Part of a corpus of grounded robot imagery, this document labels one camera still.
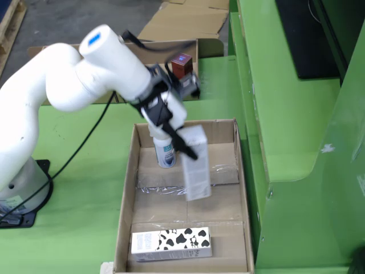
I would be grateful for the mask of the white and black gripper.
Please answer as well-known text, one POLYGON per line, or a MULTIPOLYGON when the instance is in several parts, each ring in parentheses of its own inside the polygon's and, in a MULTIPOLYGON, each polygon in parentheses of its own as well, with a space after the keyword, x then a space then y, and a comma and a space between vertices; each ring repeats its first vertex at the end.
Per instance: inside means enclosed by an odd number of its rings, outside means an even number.
POLYGON ((163 130, 172 138, 176 151, 180 151, 193 160, 198 156, 177 133, 182 129, 187 117, 186 108, 173 91, 154 92, 146 98, 135 98, 132 106, 147 121, 150 130, 163 130))

